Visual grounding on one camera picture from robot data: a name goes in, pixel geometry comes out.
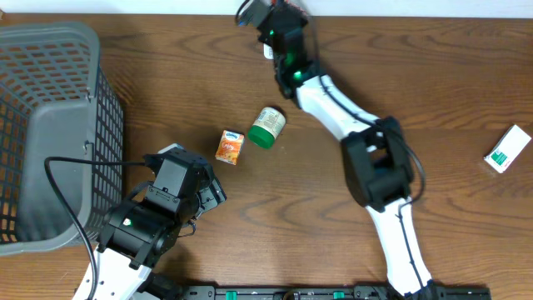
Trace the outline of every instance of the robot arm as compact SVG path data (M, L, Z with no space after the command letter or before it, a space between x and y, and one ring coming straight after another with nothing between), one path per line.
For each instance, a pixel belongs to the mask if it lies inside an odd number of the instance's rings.
M407 204L413 172L402 147L400 125L392 117L381 120L362 110L316 67L303 39L308 20L298 7L284 1L267 6L254 0L237 16L237 22L252 23L261 33L259 41L272 47L276 80L285 98L318 119L341 143L346 184L376 225L389 283L402 296L416 294L430 283L431 275L422 260ZM373 160L370 154L378 149L386 155Z
M147 185L141 202L123 201L104 218L94 251L98 270L94 299L128 300L150 290L150 275L161 255L178 238L194 233L194 220L200 215L226 201L212 166L203 157L175 145L144 159L156 180ZM180 236L189 225L192 233ZM91 285L89 266L73 299L86 299Z
M376 116L363 111L342 94L327 75L322 76L322 81L327 85L330 93L333 93L336 99L342 101L352 112L359 114L361 118L371 122L378 120ZM349 143L349 141L351 141L351 134L363 133L369 129L369 126L355 120L352 116L346 113L343 108L334 103L329 96L323 92L317 77L306 80L301 87L297 88L296 97L301 109L317 118L337 138L337 140L341 142L343 153L345 153L345 161L348 160L352 163L360 164L361 158L363 158L360 155L360 152L366 151L367 153L371 153L376 150L375 145L367 146L366 149L358 149L357 145ZM355 149L358 149L359 151L350 155L349 152ZM367 164L366 166L368 169L371 169L372 167L373 166L370 164ZM347 173L350 173L351 170L354 169L354 166L348 164L345 165L345 169ZM375 168L374 172L380 172L379 168ZM357 184L351 180L350 177L347 177L346 179L349 187L354 187ZM369 180L368 184L377 184L375 177ZM380 188L383 187L376 188L377 193L380 192ZM355 194L354 197L356 197L356 199L364 197L359 191L354 191L352 194ZM431 275L422 260L418 242L416 240L411 216L411 205L405 205L401 209L406 237L404 237L402 231L402 224L398 217L398 212L400 205L406 203L406 199L407 197L399 197L395 201L389 202L384 206L384 211L382 212L377 211L375 208L368 205L368 203L360 202L360 204L370 213L372 220L376 225L381 246L385 253L387 278L390 284L401 295L406 295L407 293L414 294L421 289L421 285L426 286L431 280ZM410 247L412 257L407 250L407 245ZM411 261L413 261L416 266L420 281L416 275L415 269L411 265Z

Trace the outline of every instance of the white wall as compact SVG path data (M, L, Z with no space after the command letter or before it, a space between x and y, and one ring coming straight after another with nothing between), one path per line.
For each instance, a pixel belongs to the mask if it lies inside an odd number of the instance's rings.
M234 14L242 0L1 0L6 13ZM533 0L305 0L313 15L533 18Z

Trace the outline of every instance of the black wire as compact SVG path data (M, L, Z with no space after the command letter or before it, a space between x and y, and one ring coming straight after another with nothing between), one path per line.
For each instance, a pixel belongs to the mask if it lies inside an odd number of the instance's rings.
M239 25L239 16L241 15L241 10L250 2L250 0L244 0L244 2L241 4L239 9L237 9L237 13L235 14L235 24Z
M151 185L153 185L153 181L145 181L139 183L136 187L133 188L133 190L130 191L130 193L122 201L132 201L134 197L138 195L138 193L142 192L143 189L148 188Z
M377 299L378 299L378 300L381 300L380 293L376 290L376 288L375 288L375 287L371 287L371 288L374 290L374 292L376 292L376 294L377 294Z
M318 76L318 80L321 84L321 87L322 89L324 90L324 92L327 94L327 96L333 100L333 102L335 102L339 107L341 107L346 113L348 113L350 116L352 116L354 119L356 119L357 121L361 122L361 123L364 123L370 127L374 127L380 131L382 131L383 133L386 133L386 134L391 134L399 143L400 145L402 145L402 147L406 150L407 154L411 157L412 161L415 163L416 165L416 168L418 170L418 173L420 175L420 180L421 180L421 186L420 186L420 190L419 192L417 193L416 196L412 197L410 201L406 202L406 203L403 203L402 205L400 205L398 207L398 214L396 215L400 221L400 225L401 225L401 230L402 230L402 233L403 233L403 236L404 236L404 239L405 239L405 242L406 242L406 248L407 248L407 253L409 254L409 263L412 265L413 267L413 270L415 271L415 275L416 275L416 279L418 280L418 283L420 284L421 286L421 289L424 288L424 285L422 283L422 280L421 280L421 277L420 277L420 274L418 273L418 269L416 268L416 265L415 265L415 261L412 257L412 253L411 253L411 247L409 246L409 241L407 239L407 233L406 233L406 229L405 229L405 225L403 223L403 216L401 214L401 209L407 205L411 205L412 203L418 201L421 199L422 195L424 194L424 191L426 190L426 172L424 171L424 168L422 167L422 163L420 161L420 159L418 159L417 155L415 154L415 152L407 145L407 143L404 141L404 139L402 138L402 136L396 132L393 132L393 131L390 131L390 130L386 130L385 128L379 126L378 124L375 124L374 122L370 122L362 117L359 117L358 113L354 113L352 112L350 109L348 109L344 104L342 104L338 99L335 98L335 96L333 96L328 87L326 86L326 84L324 84L324 82L322 81L322 77L320 75L320 48L319 48L319 45L318 45L318 35L316 33L316 27L315 27L315 23L311 17L311 15L308 13L307 14L307 20L309 22L309 24L311 25L311 33L313 35L313 47L314 47L314 51L315 51L315 68L316 68L316 74Z
M191 237L194 235L194 233L197 232L197 224L194 223L192 220L189 220L187 222L192 227L192 232L188 234L183 234L182 236L178 236L177 238L185 238L185 237Z
M92 253L92 246L91 241L87 237L87 234L85 233L85 230L83 229L82 224L77 219L76 213L72 210L70 205L68 205L67 200L59 190L59 187L57 186L56 180L53 178L52 171L50 170L50 162L67 162L67 163L83 163L83 164L90 164L93 166L144 166L144 162L93 162L83 159L76 159L76 158L69 158L69 157L47 157L44 160L44 171L47 174L48 181L50 182L50 185L52 186L53 191L56 193L57 198L59 199L59 202L63 205L65 210L67 211L68 216L72 219L72 222L74 223L74 227L76 227L77 231L79 232L80 236L82 237L83 244L85 245L85 248L87 249L87 253L89 254L89 261L91 263L91 269L92 269L92 285L91 285L91 292L89 293L88 300L92 300L94 297L95 292L97 291L97 262L96 258L94 257L94 253Z

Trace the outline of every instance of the green connector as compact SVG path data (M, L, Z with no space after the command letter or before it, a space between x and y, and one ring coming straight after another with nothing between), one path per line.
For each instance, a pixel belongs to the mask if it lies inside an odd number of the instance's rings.
M333 299L344 299L344 292L334 292Z
M226 292L226 300L237 300L237 292Z

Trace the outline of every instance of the wood grain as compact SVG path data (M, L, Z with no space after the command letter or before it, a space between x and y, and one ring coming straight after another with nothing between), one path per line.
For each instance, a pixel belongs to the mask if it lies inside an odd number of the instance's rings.
M252 28L231 17L10 15L0 24L83 21L126 113L126 153L181 143L212 163L229 196L157 266L181 283L342 285L385 281L368 214L346 190L335 139L283 100ZM533 21L324 17L321 52L346 94L394 115L428 174L414 208L423 257L446 284L533 298L533 155L504 174L482 161L513 123L533 133ZM213 159L224 128L245 132L266 105L286 111L271 150ZM149 178L127 172L127 187ZM82 247L0 258L0 298L67 299Z

